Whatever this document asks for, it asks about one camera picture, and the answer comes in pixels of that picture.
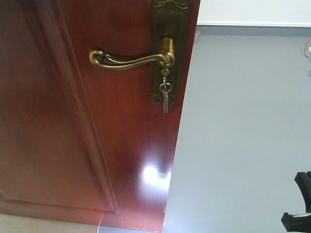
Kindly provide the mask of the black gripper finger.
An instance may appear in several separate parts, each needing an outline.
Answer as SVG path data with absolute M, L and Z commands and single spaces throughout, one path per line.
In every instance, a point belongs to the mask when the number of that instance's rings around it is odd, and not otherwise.
M 281 222 L 285 227 L 287 232 L 301 232 L 301 233 L 310 233 L 311 232 L 311 214 L 299 214 L 299 215 L 290 215 L 284 213 Z
M 311 172 L 298 172 L 295 177 L 306 206 L 306 213 L 311 212 Z

